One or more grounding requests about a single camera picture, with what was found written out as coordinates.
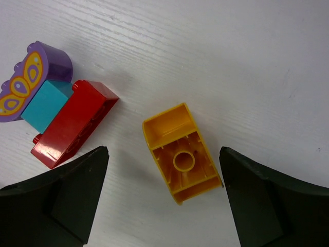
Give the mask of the red long lego brick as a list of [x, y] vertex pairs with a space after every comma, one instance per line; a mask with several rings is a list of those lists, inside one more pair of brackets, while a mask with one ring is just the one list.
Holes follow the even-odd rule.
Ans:
[[119, 100], [101, 82], [78, 80], [73, 94], [34, 140], [31, 154], [53, 169], [72, 158]]

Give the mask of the small orange lego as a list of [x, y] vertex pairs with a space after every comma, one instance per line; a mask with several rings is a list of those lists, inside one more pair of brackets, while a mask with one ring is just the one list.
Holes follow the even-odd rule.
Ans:
[[142, 129], [150, 153], [178, 205], [223, 185], [186, 103], [145, 120]]

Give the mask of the small teal lego piece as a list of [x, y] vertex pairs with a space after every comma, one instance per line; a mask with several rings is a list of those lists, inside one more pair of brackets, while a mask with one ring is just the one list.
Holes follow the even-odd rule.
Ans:
[[47, 80], [21, 114], [39, 133], [44, 133], [73, 94], [70, 82]]

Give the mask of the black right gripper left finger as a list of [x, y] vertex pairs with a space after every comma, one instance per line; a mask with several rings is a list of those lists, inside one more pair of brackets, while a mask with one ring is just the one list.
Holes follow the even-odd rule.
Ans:
[[1, 188], [1, 246], [86, 245], [108, 160], [107, 147], [100, 146]]

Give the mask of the purple orange flower lego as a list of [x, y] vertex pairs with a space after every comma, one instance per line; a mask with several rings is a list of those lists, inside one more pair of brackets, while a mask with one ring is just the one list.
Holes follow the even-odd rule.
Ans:
[[46, 80], [71, 82], [73, 66], [63, 50], [40, 41], [27, 47], [25, 58], [14, 66], [1, 85], [1, 122], [21, 120], [21, 114]]

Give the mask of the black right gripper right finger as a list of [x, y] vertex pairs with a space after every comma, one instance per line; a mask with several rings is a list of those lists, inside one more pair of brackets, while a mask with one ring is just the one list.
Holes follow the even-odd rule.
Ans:
[[219, 160], [241, 246], [328, 246], [328, 188], [229, 147]]

